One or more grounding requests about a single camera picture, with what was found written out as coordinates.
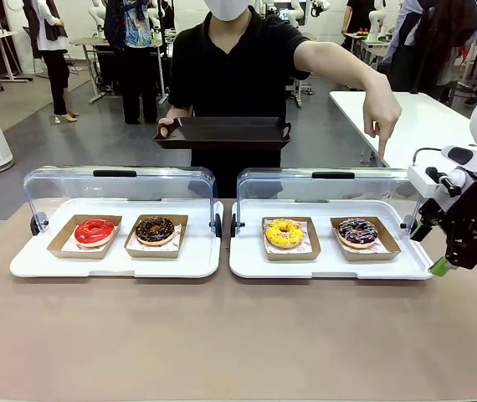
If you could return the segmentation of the white display tray base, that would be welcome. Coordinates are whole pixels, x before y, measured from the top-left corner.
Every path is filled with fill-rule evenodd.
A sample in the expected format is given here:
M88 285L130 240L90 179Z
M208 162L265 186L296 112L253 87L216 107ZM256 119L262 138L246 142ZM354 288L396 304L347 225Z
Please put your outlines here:
M427 280L432 261L423 247L411 241L399 225L396 209L380 200L331 200L297 203L294 200L248 199L240 205L244 227L230 240L229 265L243 278L358 278L382 280ZM332 218L378 217L396 240L401 252L392 260L348 261L331 229ZM262 221L268 217L309 217L320 241L315 260L271 261L264 250Z
M18 252L10 271L18 277L133 276L150 278L203 278L218 268L221 240L208 227L208 202L166 200L164 202L124 202L73 199L48 201L52 214L49 228ZM60 259L48 250L49 243L76 214L121 216L119 234L103 260ZM127 235L141 214L181 214L188 216L187 229L177 259L133 258L125 248Z

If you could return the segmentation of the person floral shirt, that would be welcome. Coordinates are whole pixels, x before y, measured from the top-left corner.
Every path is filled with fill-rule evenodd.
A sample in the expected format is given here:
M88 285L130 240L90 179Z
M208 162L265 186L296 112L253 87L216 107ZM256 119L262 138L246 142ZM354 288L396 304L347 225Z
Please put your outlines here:
M120 58L120 84L125 123L157 117L156 82L152 79L149 0L107 0L104 33Z

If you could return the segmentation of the person dark coat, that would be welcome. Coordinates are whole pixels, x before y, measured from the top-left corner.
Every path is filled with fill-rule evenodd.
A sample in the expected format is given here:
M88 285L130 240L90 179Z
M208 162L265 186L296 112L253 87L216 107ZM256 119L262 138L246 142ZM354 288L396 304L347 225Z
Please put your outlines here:
M477 0L403 0L384 56L396 92L446 101L455 60L477 39Z

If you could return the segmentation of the grey background table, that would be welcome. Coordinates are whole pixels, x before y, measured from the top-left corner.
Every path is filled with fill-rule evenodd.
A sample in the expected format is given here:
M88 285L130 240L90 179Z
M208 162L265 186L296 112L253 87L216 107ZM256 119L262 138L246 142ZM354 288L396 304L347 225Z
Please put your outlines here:
M378 65L383 61L389 46L388 41L369 41L365 35L358 33L346 33L345 39L350 41L350 52L365 64L378 69Z

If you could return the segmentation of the white face mask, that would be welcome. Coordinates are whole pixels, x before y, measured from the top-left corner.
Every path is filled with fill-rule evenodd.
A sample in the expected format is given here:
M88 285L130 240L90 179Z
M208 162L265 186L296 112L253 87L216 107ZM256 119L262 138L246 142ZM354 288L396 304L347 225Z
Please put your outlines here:
M230 22L238 18L254 0L203 0L211 14L218 20Z

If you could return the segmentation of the red glazed donut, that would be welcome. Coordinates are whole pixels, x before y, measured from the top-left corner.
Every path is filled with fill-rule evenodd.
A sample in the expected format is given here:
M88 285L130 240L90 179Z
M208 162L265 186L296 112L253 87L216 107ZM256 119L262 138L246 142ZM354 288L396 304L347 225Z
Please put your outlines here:
M74 231L74 238L79 247L95 248L105 245L115 232L114 224L106 219L89 219Z

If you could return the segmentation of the person right forearm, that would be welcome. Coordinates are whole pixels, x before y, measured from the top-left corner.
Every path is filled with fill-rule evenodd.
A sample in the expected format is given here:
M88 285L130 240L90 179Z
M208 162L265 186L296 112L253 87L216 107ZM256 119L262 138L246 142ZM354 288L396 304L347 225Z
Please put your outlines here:
M179 108L171 106L168 110L166 117L163 119L165 124L171 124L174 119L177 118L188 118L192 116L192 107Z

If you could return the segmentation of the purple drizzled donut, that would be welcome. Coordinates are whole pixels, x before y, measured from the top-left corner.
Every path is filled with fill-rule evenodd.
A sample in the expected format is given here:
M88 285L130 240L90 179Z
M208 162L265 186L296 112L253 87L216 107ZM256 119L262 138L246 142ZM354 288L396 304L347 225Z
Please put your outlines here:
M367 248L378 237L377 227L365 219L349 218L337 226L337 234L341 241L353 248Z

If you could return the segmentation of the person left hand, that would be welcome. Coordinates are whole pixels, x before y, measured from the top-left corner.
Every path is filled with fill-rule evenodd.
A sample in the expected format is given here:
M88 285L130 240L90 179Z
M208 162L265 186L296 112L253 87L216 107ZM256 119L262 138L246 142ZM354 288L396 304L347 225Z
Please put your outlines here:
M383 159L387 142L402 114L402 108L387 77L375 70L372 70L364 81L364 90L364 131L368 136L378 138L378 155Z

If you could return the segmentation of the dark brown serving tray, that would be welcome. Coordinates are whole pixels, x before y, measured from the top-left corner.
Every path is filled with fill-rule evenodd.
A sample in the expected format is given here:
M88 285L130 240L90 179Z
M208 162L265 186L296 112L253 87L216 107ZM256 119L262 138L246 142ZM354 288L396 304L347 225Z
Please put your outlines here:
M188 117L168 138L154 141L163 149L279 151L290 142L291 124L279 117Z

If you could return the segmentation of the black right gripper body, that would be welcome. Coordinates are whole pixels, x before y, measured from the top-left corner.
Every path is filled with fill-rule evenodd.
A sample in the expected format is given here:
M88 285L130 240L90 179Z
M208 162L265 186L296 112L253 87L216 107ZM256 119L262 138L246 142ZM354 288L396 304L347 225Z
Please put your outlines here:
M477 251L477 183L444 208L439 226L447 237L447 251Z

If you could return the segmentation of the beige background table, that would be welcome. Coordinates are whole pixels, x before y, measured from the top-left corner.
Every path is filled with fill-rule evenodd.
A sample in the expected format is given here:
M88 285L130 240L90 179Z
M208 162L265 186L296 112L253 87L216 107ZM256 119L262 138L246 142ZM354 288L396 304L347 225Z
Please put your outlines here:
M106 91L97 85L97 79L100 77L100 64L97 56L97 46L106 46L108 42L99 37L71 39L69 43L75 47L81 48L84 55L85 65L90 75L93 96L89 99L90 104L96 103L106 95Z

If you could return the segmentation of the clear hinged display lid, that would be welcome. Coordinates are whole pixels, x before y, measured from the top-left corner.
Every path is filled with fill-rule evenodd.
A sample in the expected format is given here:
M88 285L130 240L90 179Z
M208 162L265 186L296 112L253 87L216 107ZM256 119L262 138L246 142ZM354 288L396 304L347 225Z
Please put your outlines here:
M202 200L208 202L208 227L222 236L222 215L216 208L216 178L204 167L40 167L23 180L31 210L30 230L45 232L52 218L48 201L73 199L124 202Z
M247 168L236 183L236 204L231 235L246 226L249 200L328 203L331 200L406 202L417 213L422 197L400 168Z

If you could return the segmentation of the brown cardboard donut tray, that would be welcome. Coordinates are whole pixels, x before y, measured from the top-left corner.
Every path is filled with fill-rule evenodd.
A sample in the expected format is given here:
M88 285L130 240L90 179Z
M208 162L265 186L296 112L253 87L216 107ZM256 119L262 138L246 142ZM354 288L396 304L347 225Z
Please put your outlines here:
M331 218L331 229L347 261L390 261L401 253L397 241L378 217Z
M180 248L179 248L178 251L175 251L175 252L143 252L143 251L136 251L136 250L128 250L126 248L127 244L129 243L129 240L130 240L131 236L135 234L135 227L137 226L137 224L141 220L143 220L145 218L149 218L151 216L163 216L163 217L169 218L173 222L174 226L179 225L179 224L182 226ZM134 225L132 226L131 232L127 235L126 242L124 244L124 248L125 248L127 254L130 257L133 257L133 258L177 259L178 256L179 256L179 252L182 248L182 243L183 243L185 233L186 233L186 229L187 229L187 223L188 223L188 216L187 215L181 215L181 214L141 214L137 218Z
M74 229L80 224L89 219L106 219L111 221L115 226L115 234L112 237L110 243L99 252L63 252L61 247L68 240ZM121 228L121 216L116 215L74 215L58 232L54 239L49 243L47 250L55 257L60 259L83 259L83 260L103 260L112 246L115 237L119 234Z
M271 255L268 254L264 248L264 253L269 261L272 262L288 262L288 261L313 261L321 252L320 241L315 230L315 226L309 217L263 217L262 224L262 235L263 235L263 245L264 245L264 223L273 219L293 219L296 221L305 221L308 224L310 242L313 247L313 250L309 254L305 255Z

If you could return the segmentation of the white printed paper liner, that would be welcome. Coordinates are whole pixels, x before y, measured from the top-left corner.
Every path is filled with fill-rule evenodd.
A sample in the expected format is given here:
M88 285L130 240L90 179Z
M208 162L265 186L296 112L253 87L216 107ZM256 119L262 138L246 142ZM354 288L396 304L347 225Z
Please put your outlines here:
M72 232L68 240L61 247L63 252L99 252L102 251L112 240L115 234L115 228L111 231L110 235L101 241L97 241L91 244L80 243L75 237L76 229Z
M143 252L175 252L180 248L182 226L174 227L174 235L163 245L144 245L133 234L127 244L128 250L136 250Z
M381 240L380 237L378 236L376 241L369 247L367 248L353 248L341 241L337 234L337 229L333 229L334 233L337 236L337 239L339 243L341 244L341 247L343 250L352 252L352 253L361 253L361 254L389 254L389 253L399 253L400 249L398 247L397 243L389 243L387 242L384 244Z
M268 254L271 255L305 255L309 254L312 252L313 247L310 242L310 236L309 236L309 230L308 230L308 224L305 221L297 221L301 224L302 229L305 231L305 236L304 239L301 241L301 243L292 249L280 249L277 247L274 247L265 237L264 234L264 248Z

